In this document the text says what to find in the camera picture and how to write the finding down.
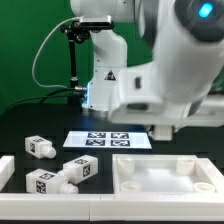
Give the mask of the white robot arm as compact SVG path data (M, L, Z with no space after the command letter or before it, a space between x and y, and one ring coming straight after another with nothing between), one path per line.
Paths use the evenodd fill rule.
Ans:
M90 30L94 75L83 112L114 123L224 125L224 97L209 91L224 68L224 0L70 0ZM127 65L127 43L101 22L134 22L152 51Z

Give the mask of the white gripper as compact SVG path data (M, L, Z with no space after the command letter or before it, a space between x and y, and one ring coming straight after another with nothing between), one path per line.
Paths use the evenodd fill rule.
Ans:
M167 103L159 114L144 118L145 125L183 127L220 127L224 125L224 97L207 96L196 112L191 114L192 104Z

